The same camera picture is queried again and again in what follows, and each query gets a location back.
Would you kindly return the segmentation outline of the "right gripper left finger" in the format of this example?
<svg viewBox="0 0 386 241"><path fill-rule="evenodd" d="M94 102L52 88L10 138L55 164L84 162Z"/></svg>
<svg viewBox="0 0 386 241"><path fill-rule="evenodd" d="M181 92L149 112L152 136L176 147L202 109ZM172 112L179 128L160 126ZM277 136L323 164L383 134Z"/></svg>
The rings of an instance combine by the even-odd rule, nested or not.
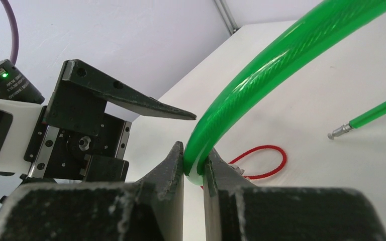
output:
<svg viewBox="0 0 386 241"><path fill-rule="evenodd" d="M0 210L0 240L182 240L183 144L138 181L17 188Z"/></svg>

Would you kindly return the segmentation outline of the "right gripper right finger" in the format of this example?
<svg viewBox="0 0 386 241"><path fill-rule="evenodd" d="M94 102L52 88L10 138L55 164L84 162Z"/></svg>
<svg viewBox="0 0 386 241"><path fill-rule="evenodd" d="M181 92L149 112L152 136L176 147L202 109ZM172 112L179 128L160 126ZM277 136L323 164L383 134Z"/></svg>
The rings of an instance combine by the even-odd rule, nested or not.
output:
<svg viewBox="0 0 386 241"><path fill-rule="evenodd" d="M204 172L207 240L386 240L372 203L355 189L256 186L216 150Z"/></svg>

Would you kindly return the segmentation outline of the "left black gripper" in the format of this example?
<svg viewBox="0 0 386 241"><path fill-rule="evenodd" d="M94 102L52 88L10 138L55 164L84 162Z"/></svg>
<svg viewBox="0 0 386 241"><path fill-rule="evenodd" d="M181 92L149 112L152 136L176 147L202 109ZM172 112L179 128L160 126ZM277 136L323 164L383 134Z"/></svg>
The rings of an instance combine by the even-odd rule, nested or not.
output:
<svg viewBox="0 0 386 241"><path fill-rule="evenodd" d="M124 182L129 168L124 154L132 124L104 114L108 102L143 116L188 121L197 118L140 93L80 59L66 60L25 151L24 160L31 163L27 176Z"/></svg>

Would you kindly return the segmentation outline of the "red cable lock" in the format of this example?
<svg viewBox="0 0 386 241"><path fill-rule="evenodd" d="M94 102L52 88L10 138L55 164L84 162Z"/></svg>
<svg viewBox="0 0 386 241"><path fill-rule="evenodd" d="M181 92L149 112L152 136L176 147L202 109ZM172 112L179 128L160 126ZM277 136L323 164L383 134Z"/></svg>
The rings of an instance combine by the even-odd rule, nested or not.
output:
<svg viewBox="0 0 386 241"><path fill-rule="evenodd" d="M236 177L257 186L288 186L284 177L290 158L281 146L266 143L216 145L214 151Z"/></svg>

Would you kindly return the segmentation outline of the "green cable lock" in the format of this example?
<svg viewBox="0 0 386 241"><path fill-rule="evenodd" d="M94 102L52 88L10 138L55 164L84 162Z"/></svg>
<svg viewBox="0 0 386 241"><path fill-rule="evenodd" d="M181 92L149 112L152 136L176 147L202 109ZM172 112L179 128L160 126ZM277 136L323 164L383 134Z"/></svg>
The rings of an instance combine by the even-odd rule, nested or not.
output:
<svg viewBox="0 0 386 241"><path fill-rule="evenodd" d="M188 181L202 185L205 160L222 136L294 73L386 13L386 1L322 1L257 54L219 93L187 142Z"/></svg>

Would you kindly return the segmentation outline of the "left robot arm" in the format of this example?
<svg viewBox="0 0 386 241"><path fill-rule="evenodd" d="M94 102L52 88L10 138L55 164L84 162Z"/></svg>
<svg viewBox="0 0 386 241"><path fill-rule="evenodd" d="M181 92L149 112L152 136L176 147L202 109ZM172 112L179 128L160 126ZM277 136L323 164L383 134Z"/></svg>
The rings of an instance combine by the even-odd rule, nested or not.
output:
<svg viewBox="0 0 386 241"><path fill-rule="evenodd" d="M196 119L79 59L64 61L45 103L10 60L0 61L0 208L28 181L124 181L131 123L107 114L108 103L143 116Z"/></svg>

